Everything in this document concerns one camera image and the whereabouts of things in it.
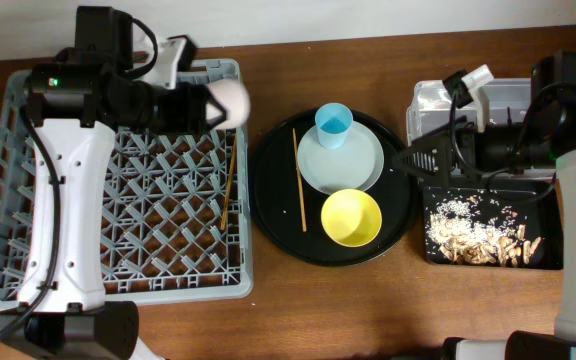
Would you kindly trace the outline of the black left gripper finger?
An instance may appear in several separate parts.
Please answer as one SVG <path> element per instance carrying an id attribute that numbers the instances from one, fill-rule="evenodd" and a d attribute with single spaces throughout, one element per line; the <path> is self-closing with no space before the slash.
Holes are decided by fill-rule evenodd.
<path id="1" fill-rule="evenodd" d="M 200 98 L 202 101 L 202 108 L 207 116 L 226 116 L 227 109 L 217 99 L 217 96 L 209 88 L 208 85 L 200 86 Z"/>
<path id="2" fill-rule="evenodd" d="M 227 120 L 226 113 L 220 113 L 212 117 L 207 117 L 205 120 L 199 122 L 198 133 L 205 134 L 213 129 L 215 129 L 218 125 L 224 123 Z"/>

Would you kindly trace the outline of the pink cup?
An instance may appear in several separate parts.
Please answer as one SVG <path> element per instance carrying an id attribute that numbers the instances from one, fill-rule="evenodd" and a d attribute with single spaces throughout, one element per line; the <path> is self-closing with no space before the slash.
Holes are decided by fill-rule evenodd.
<path id="1" fill-rule="evenodd" d="M 214 129 L 236 129 L 247 122 L 250 114 L 250 98 L 242 82 L 233 79 L 222 79 L 209 83 L 207 89 L 226 110 L 225 120 L 214 126 Z"/>

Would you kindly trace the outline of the grey plate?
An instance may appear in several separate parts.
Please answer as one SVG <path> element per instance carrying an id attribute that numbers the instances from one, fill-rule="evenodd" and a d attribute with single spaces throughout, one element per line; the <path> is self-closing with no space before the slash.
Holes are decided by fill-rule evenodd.
<path id="1" fill-rule="evenodd" d="M 315 190 L 331 195 L 344 189 L 367 191 L 384 168 L 384 151 L 377 136 L 354 122 L 345 142 L 337 149 L 319 143 L 317 128 L 311 127 L 298 145 L 300 173 Z"/>

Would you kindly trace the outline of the food scraps pile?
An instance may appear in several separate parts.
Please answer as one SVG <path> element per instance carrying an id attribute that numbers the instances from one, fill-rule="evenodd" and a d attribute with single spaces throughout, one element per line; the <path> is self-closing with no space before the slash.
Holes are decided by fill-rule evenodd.
<path id="1" fill-rule="evenodd" d="M 425 244 L 454 265 L 527 266 L 544 242 L 528 236 L 528 219 L 513 206 L 480 195 L 446 199 L 428 211 Z"/>

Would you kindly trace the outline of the wooden chopstick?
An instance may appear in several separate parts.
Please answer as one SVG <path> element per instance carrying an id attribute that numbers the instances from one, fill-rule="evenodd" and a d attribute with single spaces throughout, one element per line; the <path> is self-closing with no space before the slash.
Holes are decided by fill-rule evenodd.
<path id="1" fill-rule="evenodd" d="M 228 224 L 228 213 L 229 213 L 229 204 L 230 204 L 230 198 L 231 198 L 231 190 L 232 190 L 232 184 L 233 184 L 233 180 L 234 180 L 234 175 L 235 175 L 235 168 L 236 168 L 236 162 L 237 162 L 237 138 L 234 138 L 233 141 L 233 145 L 232 145 L 232 156 L 230 159 L 230 163 L 229 163 L 229 171 L 228 171 L 228 177 L 227 177 L 227 183 L 226 183 L 226 190 L 225 190 L 225 197 L 224 197 L 224 207 L 223 207 L 223 211 L 222 211 L 222 218 L 221 218 L 221 223 L 220 223 L 220 230 L 221 231 L 225 231 L 227 228 L 227 224 Z"/>
<path id="2" fill-rule="evenodd" d="M 293 143 L 293 153 L 294 153 L 294 161 L 295 161 L 295 171 L 296 171 L 296 181 L 297 181 L 297 188 L 298 188 L 298 196 L 299 196 L 299 208 L 300 208 L 300 218 L 301 218 L 301 227 L 302 232 L 307 232 L 307 219 L 305 213 L 305 202 L 303 196 L 303 185 L 302 185 L 302 176 L 299 168 L 299 161 L 298 161 L 298 144 L 297 144 L 297 135 L 296 131 L 292 129 L 292 143 Z"/>

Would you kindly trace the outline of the yellow bowl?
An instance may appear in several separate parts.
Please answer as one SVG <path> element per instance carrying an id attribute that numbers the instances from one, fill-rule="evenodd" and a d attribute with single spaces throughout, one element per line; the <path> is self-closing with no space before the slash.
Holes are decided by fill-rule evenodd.
<path id="1" fill-rule="evenodd" d="M 330 195 L 322 205 L 320 220 L 326 235 L 348 248 L 373 242 L 383 223 L 376 200 L 357 189 L 344 189 Z"/>

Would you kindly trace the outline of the light blue cup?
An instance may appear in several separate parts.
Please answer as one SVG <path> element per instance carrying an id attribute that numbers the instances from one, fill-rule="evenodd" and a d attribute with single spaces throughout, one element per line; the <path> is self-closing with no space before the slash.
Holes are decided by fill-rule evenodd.
<path id="1" fill-rule="evenodd" d="M 351 110 L 340 103 L 328 103 L 315 113 L 316 133 L 321 146 L 337 149 L 343 145 L 353 123 Z"/>

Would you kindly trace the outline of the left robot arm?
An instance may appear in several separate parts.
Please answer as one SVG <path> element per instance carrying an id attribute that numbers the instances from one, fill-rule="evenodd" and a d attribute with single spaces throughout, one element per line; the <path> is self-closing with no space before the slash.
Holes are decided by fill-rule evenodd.
<path id="1" fill-rule="evenodd" d="M 36 359 L 150 359 L 131 301 L 110 301 L 102 282 L 100 227 L 118 130 L 203 135 L 242 126 L 242 82 L 179 82 L 196 45 L 154 42 L 133 64 L 142 22 L 109 6 L 81 6 L 75 41 L 27 78 L 19 117 L 34 144 L 31 248 L 18 307 L 0 311 L 0 343 Z"/>

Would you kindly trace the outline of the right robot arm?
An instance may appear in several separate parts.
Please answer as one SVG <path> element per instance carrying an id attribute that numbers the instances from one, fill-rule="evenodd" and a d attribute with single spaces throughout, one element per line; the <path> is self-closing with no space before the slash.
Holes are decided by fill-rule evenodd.
<path id="1" fill-rule="evenodd" d="M 444 79 L 448 122 L 393 158 L 395 168 L 443 188 L 478 184 L 486 192 L 501 174 L 551 167 L 549 188 L 563 205 L 563 287 L 551 335 L 515 331 L 505 340 L 451 337 L 443 359 L 576 359 L 576 52 L 560 50 L 532 68 L 531 100 L 521 123 L 494 125 L 484 88 L 487 66 Z"/>

